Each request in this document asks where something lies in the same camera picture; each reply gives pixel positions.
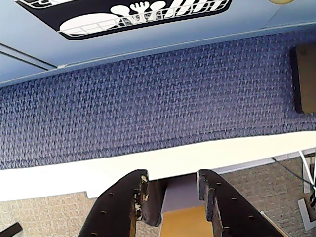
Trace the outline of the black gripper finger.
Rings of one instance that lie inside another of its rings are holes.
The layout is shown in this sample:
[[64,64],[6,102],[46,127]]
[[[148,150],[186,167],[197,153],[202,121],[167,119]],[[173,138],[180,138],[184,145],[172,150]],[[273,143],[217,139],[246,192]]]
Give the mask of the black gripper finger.
[[207,221],[215,237],[281,237],[282,233],[264,218],[232,185],[216,172],[197,173],[198,198],[205,203]]
[[134,237],[142,206],[149,199],[148,172],[134,170],[105,190],[94,203],[80,237]]

